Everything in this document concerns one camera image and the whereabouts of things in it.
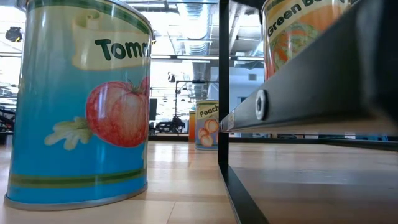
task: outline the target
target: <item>ceiling light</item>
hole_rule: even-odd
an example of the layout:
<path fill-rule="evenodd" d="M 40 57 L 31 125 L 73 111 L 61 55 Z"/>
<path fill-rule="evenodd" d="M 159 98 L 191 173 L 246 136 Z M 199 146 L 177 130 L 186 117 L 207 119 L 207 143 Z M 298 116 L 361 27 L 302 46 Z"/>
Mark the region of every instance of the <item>ceiling light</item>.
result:
<path fill-rule="evenodd" d="M 209 43 L 209 44 L 211 44 L 211 43 L 213 43 L 213 41 L 212 40 L 195 40 L 195 39 L 190 39 L 190 40 L 186 40 L 186 39 L 177 39 L 176 41 L 179 41 L 179 42 L 196 42 L 196 43 Z"/>
<path fill-rule="evenodd" d="M 182 62 L 190 62 L 190 63 L 210 63 L 209 60 L 182 60 Z"/>
<path fill-rule="evenodd" d="M 177 59 L 187 59 L 187 60 L 218 60 L 217 56 L 194 56 L 194 55 L 184 55 L 177 56 Z"/>
<path fill-rule="evenodd" d="M 237 60 L 255 60 L 255 61 L 263 61 L 264 57 L 237 57 Z"/>
<path fill-rule="evenodd" d="M 169 55 L 152 55 L 151 58 L 152 59 L 170 59 L 171 56 L 169 56 Z"/>

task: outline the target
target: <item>blue can label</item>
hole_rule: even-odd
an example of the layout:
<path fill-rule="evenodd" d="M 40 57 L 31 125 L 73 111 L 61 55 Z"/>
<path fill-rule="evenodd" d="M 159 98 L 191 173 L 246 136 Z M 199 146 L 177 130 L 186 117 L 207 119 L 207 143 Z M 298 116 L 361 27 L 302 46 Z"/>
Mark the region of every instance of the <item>blue can label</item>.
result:
<path fill-rule="evenodd" d="M 102 0 L 31 0 L 7 196 L 70 203 L 146 184 L 149 25 Z"/>

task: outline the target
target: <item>silver can rim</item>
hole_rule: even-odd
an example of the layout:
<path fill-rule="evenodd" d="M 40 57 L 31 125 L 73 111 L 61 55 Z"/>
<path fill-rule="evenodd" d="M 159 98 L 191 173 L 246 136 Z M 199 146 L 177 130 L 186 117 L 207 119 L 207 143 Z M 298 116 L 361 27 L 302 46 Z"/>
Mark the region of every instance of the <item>silver can rim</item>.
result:
<path fill-rule="evenodd" d="M 217 102 L 219 102 L 219 100 L 197 100 L 197 103 L 198 102 L 206 102 L 206 101 L 217 101 Z"/>
<path fill-rule="evenodd" d="M 76 209 L 82 209 L 82 208 L 91 208 L 91 207 L 98 207 L 102 205 L 107 205 L 111 203 L 116 203 L 120 202 L 132 197 L 135 197 L 144 191 L 146 191 L 148 188 L 148 182 L 145 183 L 145 185 L 134 192 L 124 194 L 124 195 L 118 195 L 114 197 L 108 197 L 108 198 L 102 198 L 98 200 L 91 200 L 91 201 L 86 201 L 86 202 L 72 202 L 72 203 L 52 203 L 52 204 L 43 204 L 43 203 L 22 203 L 22 202 L 16 202 L 11 200 L 9 197 L 7 197 L 7 194 L 4 196 L 4 203 L 10 207 L 10 208 L 16 208 L 19 210 L 27 210 L 27 211 L 63 211 L 63 210 L 76 210 Z"/>
<path fill-rule="evenodd" d="M 144 15 L 142 15 L 142 13 L 139 12 L 137 9 L 134 9 L 134 7 L 129 6 L 127 3 L 122 2 L 120 0 L 106 0 L 106 1 L 109 1 L 111 3 L 115 3 L 118 6 L 121 6 L 121 7 L 125 8 L 125 9 L 135 13 L 138 17 L 140 17 L 140 19 L 142 19 L 143 21 L 145 21 L 147 23 L 147 25 L 149 26 L 149 30 L 150 30 L 151 34 L 154 35 L 154 30 L 152 29 L 152 26 L 151 26 L 149 20 Z"/>
<path fill-rule="evenodd" d="M 266 0 L 266 1 L 264 2 L 264 4 L 263 4 L 262 7 L 261 7 L 261 12 L 265 12 L 265 11 L 266 11 L 266 4 L 267 4 L 267 2 L 269 2 L 269 0 Z"/>

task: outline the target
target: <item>peach illustration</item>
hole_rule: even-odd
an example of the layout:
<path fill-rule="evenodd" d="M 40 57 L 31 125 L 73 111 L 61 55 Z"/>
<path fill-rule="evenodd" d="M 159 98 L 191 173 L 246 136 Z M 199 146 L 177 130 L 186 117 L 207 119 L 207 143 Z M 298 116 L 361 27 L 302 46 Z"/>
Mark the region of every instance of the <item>peach illustration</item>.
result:
<path fill-rule="evenodd" d="M 218 131 L 218 122 L 214 119 L 207 120 L 205 122 L 205 129 L 210 133 L 213 134 Z"/>
<path fill-rule="evenodd" d="M 213 145 L 213 138 L 211 137 L 211 135 L 207 134 L 200 138 L 200 143 L 202 146 L 210 147 Z"/>
<path fill-rule="evenodd" d="M 198 131 L 198 139 L 201 139 L 202 136 L 205 136 L 207 134 L 209 134 L 209 132 L 206 131 L 206 129 L 200 128 L 199 131 Z"/>

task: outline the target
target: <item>tomato illustration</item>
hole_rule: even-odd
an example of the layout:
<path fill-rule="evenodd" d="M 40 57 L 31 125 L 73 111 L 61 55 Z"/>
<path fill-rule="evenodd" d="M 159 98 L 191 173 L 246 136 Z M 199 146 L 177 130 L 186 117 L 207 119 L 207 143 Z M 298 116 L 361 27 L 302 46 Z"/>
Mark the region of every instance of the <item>tomato illustration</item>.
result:
<path fill-rule="evenodd" d="M 100 139 L 134 147 L 148 135 L 148 100 L 145 90 L 132 83 L 107 82 L 97 86 L 86 101 L 86 120 Z"/>
<path fill-rule="evenodd" d="M 150 93 L 150 77 L 146 76 L 141 81 L 141 90 L 144 90 L 144 95 L 149 96 Z"/>

